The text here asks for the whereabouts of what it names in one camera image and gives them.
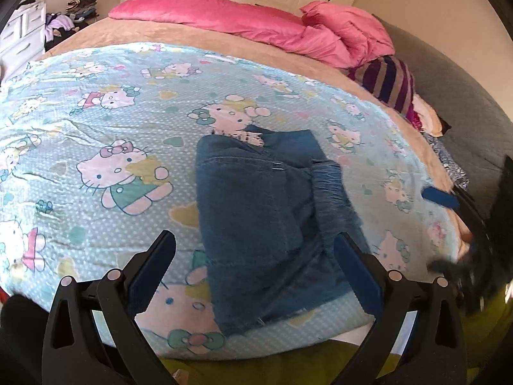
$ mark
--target jeans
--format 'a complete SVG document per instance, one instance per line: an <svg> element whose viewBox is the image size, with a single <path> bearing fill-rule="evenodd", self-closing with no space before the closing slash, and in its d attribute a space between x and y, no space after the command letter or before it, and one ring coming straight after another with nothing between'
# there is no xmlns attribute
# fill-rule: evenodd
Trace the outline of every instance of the jeans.
<svg viewBox="0 0 513 385"><path fill-rule="evenodd" d="M347 231L369 252L361 221L308 131L262 133L264 146L208 135L198 143L199 229L216 323L242 334L350 290L333 256Z"/></svg>

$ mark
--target hello kitty blanket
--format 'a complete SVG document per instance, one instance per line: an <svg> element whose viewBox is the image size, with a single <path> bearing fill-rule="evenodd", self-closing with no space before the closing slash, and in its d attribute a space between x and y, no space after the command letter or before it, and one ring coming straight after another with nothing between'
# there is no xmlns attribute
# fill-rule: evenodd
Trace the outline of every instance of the hello kitty blanket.
<svg viewBox="0 0 513 385"><path fill-rule="evenodd" d="M212 132L311 129L387 269L429 280L458 232L427 203L424 165L381 108L340 89L191 47L129 43L30 64L0 99L0 287L49 309L62 276L97 279L163 229L178 251L136 321L161 356L260 357L368 323L349 293L296 318L225 337L198 231L194 158ZM102 337L108 331L97 318Z"/></svg>

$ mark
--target pink bow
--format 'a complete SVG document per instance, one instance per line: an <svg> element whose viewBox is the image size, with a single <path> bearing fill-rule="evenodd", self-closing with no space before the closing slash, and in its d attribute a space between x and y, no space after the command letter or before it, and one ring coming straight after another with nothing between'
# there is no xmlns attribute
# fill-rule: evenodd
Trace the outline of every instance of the pink bow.
<svg viewBox="0 0 513 385"><path fill-rule="evenodd" d="M99 150L99 155L102 158L110 158L112 155L118 155L120 153L133 152L133 144L131 141L126 141L124 144L119 146L105 146Z"/></svg>

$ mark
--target hello kitty print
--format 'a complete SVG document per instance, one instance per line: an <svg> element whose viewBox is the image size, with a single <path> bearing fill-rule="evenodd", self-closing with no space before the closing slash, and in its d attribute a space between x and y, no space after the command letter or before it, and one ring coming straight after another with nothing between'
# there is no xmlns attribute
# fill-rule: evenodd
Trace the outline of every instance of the hello kitty print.
<svg viewBox="0 0 513 385"><path fill-rule="evenodd" d="M255 127L308 129L339 163L367 242L384 267L430 282L426 262L457 255L457 231L444 209L422 200L421 188L433 182L389 116L309 77L196 48L138 42L32 63L5 90L0 287L49 308L61 277L98 279L168 229L176 256L148 311L136 319L160 357L263 357L369 321L345 296L247 335L222 334L196 198L196 148L207 134L259 150L273 138ZM265 227L265 221L255 224ZM97 325L112 344L101 320Z"/></svg>

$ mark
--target striped fabric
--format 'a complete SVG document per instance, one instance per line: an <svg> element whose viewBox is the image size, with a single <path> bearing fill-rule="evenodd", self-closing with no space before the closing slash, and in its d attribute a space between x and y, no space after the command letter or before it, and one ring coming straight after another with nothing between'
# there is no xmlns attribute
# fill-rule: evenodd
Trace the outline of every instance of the striped fabric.
<svg viewBox="0 0 513 385"><path fill-rule="evenodd" d="M417 130L422 123L414 110L415 79L402 60L381 56L357 68L341 70L379 101L405 117Z"/></svg>

